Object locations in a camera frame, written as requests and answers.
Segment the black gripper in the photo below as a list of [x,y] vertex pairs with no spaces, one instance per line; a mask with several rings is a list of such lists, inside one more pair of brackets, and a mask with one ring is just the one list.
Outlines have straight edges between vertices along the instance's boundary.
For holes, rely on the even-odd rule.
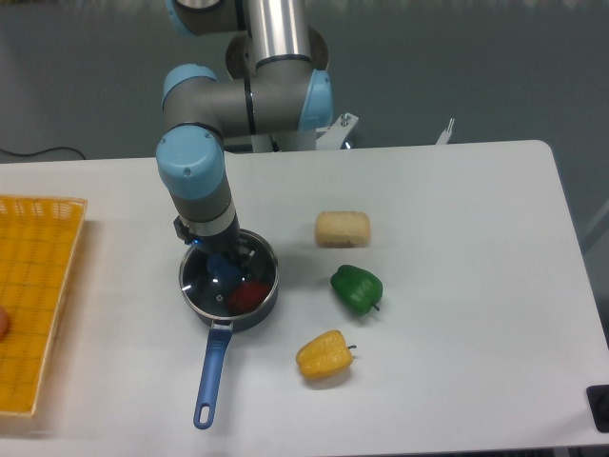
[[226,229],[214,235],[198,235],[190,230],[180,217],[173,221],[176,234],[186,245],[195,247],[208,255],[222,254],[232,263],[242,267],[242,273],[247,280],[262,279],[262,255],[257,248],[239,245],[240,224],[235,215]]

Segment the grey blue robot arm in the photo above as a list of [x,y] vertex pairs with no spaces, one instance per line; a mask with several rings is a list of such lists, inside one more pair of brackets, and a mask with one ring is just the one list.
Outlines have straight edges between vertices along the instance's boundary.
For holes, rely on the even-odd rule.
[[221,82],[182,65],[164,82],[166,131],[156,150],[160,177],[178,211],[177,235],[207,254],[238,262],[240,224],[226,176],[227,138],[316,131],[333,116],[330,77],[313,65],[301,1],[168,1],[189,35],[242,31],[253,72]]

